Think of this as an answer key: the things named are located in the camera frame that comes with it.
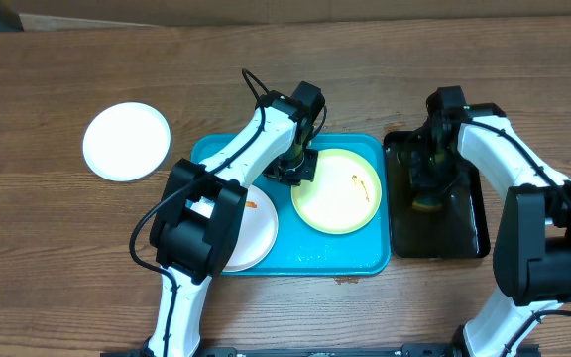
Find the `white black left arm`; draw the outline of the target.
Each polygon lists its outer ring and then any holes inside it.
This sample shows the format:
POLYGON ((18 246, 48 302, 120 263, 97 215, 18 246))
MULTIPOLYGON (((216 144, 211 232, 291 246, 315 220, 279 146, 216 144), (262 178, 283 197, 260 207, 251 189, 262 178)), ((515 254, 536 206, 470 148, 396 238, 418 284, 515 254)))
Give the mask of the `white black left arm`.
POLYGON ((305 81, 290 96, 267 91, 249 124, 222 150, 172 167, 161 202, 145 216, 153 223, 150 243, 162 295, 142 355, 198 350, 207 291, 237 245, 249 187, 259 176, 289 186, 313 180, 317 153, 308 144, 325 108, 320 88, 305 81))

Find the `green yellow sponge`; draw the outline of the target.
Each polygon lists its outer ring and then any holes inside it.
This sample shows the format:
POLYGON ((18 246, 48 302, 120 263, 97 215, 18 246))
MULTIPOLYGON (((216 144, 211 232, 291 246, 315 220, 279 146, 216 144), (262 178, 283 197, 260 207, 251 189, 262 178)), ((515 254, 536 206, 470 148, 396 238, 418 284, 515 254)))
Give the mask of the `green yellow sponge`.
POLYGON ((411 203, 411 208, 420 212, 436 212, 442 207, 440 198, 429 195, 417 195, 411 203))

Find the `yellow plate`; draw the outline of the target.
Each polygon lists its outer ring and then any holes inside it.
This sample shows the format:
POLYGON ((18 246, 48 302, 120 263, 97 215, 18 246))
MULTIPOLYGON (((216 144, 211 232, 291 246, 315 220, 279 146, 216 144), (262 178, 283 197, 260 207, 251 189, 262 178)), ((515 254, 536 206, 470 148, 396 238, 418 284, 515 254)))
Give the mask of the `yellow plate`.
POLYGON ((381 180, 364 157, 345 149, 318 152, 314 179, 291 189, 298 216, 327 234, 352 233, 367 225, 382 202, 381 180))

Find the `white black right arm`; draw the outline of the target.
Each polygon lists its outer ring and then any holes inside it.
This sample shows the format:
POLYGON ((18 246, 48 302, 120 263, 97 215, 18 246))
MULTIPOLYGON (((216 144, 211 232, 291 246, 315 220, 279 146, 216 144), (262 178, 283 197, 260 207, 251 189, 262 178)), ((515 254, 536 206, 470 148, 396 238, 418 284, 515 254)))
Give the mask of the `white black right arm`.
POLYGON ((478 258, 488 236, 479 182, 503 210, 496 288, 459 327, 449 356, 535 356, 525 337, 549 316, 571 317, 571 179, 541 159, 496 104, 458 86, 426 101, 424 124, 385 140, 392 237, 411 258, 478 258))

